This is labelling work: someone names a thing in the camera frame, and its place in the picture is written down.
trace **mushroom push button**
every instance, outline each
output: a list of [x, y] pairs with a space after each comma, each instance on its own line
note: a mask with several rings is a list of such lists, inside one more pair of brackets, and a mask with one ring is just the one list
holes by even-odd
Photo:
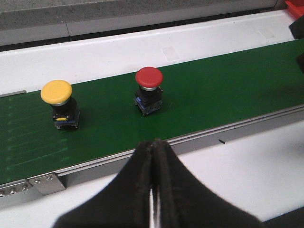
[[64, 80], [47, 83], [41, 90], [41, 98], [53, 108], [55, 127], [64, 126], [78, 128], [80, 111], [77, 102], [72, 98], [72, 86]]
[[159, 69], [144, 67], [135, 76], [139, 89], [135, 92], [135, 105], [141, 110], [143, 116], [161, 108], [163, 90], [159, 85], [163, 81], [163, 75]]

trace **screw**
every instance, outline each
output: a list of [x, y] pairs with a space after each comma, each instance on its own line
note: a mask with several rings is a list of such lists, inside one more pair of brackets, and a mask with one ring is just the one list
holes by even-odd
[[22, 189], [22, 191], [27, 191], [27, 190], [29, 190], [29, 188], [28, 188], [27, 185], [23, 185], [21, 189]]
[[12, 195], [12, 194], [15, 194], [16, 193], [16, 190], [15, 189], [11, 189], [10, 190], [10, 194]]

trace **conveyor belt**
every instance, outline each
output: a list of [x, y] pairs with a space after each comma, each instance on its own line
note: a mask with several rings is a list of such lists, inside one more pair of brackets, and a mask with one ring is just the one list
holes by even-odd
[[161, 67], [163, 105], [143, 117], [135, 73], [73, 85], [78, 130], [57, 130], [40, 91], [0, 98], [0, 184], [304, 103], [304, 40]]

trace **red push button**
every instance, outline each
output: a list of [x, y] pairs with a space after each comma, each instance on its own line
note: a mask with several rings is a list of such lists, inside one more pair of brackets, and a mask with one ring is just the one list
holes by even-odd
[[163, 75], [159, 69], [147, 66], [137, 71], [135, 79], [143, 87], [155, 88], [162, 83]]

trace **small yellow indicator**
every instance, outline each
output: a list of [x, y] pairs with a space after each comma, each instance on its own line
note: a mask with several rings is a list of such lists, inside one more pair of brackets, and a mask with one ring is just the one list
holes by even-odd
[[57, 120], [57, 121], [65, 121], [65, 120], [67, 120], [67, 118], [60, 117], [60, 118], [57, 118], [56, 120]]
[[41, 90], [41, 98], [46, 103], [56, 105], [65, 102], [72, 94], [72, 86], [64, 80], [47, 83]]

